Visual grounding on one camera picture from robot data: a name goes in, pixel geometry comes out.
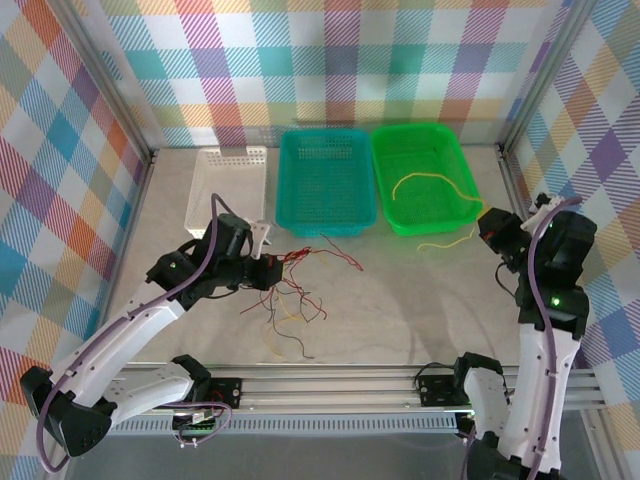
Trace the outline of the white perforated plastic basket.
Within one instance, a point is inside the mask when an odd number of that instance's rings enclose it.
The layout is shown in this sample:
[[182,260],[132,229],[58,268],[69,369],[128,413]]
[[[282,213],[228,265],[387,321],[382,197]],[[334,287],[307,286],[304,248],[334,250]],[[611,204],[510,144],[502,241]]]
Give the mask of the white perforated plastic basket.
[[268,150],[249,146],[236,155],[219,147],[202,148],[196,156],[184,228],[201,239],[211,221],[211,195],[218,194],[238,216],[265,219]]

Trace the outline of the teal plastic basket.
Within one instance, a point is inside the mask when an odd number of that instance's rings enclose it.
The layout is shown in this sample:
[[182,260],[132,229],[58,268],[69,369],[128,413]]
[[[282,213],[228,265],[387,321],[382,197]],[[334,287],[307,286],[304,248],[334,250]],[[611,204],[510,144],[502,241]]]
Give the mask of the teal plastic basket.
[[369,136],[356,129],[285,132],[276,223],[297,237],[358,236],[377,220]]

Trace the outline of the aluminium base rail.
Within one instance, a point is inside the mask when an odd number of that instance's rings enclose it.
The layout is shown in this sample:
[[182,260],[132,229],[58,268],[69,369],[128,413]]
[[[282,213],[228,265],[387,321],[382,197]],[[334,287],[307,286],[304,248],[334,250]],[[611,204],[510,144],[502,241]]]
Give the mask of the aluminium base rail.
[[217,365],[213,395],[236,431],[454,431],[472,417],[444,368],[415,365]]

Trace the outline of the aluminium frame post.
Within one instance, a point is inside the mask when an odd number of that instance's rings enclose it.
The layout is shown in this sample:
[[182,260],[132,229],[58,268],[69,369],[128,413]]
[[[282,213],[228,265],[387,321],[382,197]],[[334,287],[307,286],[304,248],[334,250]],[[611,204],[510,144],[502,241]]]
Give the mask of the aluminium frame post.
[[548,0],[515,76],[496,146],[513,151],[598,0]]
[[70,42],[77,50],[96,86],[104,95],[123,131],[132,141],[143,161],[147,164],[151,163],[155,149],[145,140],[142,130],[117,87],[116,81],[111,75],[99,48],[76,12],[71,0],[45,1],[61,24],[62,29],[69,36]]

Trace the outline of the green plastic basket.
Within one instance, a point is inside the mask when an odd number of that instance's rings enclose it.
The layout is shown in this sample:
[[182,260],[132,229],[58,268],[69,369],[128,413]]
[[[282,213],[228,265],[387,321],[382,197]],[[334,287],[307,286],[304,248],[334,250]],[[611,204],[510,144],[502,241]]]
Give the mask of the green plastic basket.
[[451,128],[439,123],[384,126],[371,134],[382,209],[400,236],[453,232],[484,207]]

